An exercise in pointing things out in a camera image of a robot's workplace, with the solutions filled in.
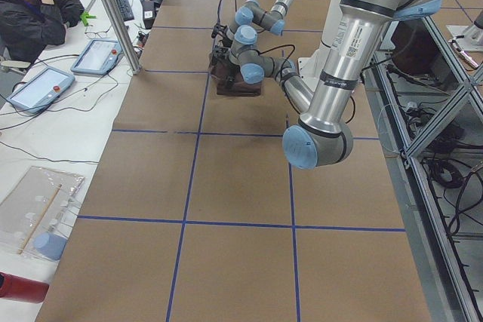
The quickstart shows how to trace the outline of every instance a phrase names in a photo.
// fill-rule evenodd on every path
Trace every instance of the blue cup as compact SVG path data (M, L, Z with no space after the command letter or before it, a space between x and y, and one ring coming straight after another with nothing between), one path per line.
M33 246L37 251L52 260L59 260L66 247L67 239L60 235L45 232L37 236Z

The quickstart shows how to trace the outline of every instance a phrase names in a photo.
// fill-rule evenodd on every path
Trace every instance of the blue joint cap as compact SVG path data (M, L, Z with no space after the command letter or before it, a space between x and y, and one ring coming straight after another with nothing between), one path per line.
M282 139L285 157L299 169L313 169L317 166L317 147L309 133L301 126L289 127Z
M256 63L247 63L240 67L241 76L245 83L260 83L265 78L263 67Z
M396 11L394 20L411 20L427 17L439 11L442 3L443 0L432 0L424 4Z
M283 19L277 20L275 24L270 28L270 32L275 35L281 35L285 28L285 21Z
M235 40L241 44L255 44L257 43L257 38L257 31L251 26L240 26L235 33Z
M247 26L254 19L254 12L246 7L241 7L235 13L235 22L239 26Z
M247 3L255 3L255 4L257 5L257 7L260 7L260 3L259 3L259 2L257 2L257 0L247 0L247 1L245 2L245 4L247 4Z

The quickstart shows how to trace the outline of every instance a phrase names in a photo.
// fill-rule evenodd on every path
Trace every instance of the green object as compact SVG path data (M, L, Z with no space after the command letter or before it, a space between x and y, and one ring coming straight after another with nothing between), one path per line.
M87 11L81 14L81 21L84 26L88 26L89 22L88 19L95 19L97 18L95 15L90 15Z

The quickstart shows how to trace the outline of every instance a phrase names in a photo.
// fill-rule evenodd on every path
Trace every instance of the red cylinder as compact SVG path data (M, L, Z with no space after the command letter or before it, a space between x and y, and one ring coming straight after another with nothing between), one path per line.
M48 284L0 272L0 298L40 303L45 299Z

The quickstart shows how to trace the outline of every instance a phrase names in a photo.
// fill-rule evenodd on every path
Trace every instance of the dark jacket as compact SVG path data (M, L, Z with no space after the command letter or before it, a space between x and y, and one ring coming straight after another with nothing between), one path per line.
M65 42L64 23L75 26L83 11L79 0L39 0L33 8L23 0L0 0L0 37L12 60L33 63L46 45Z

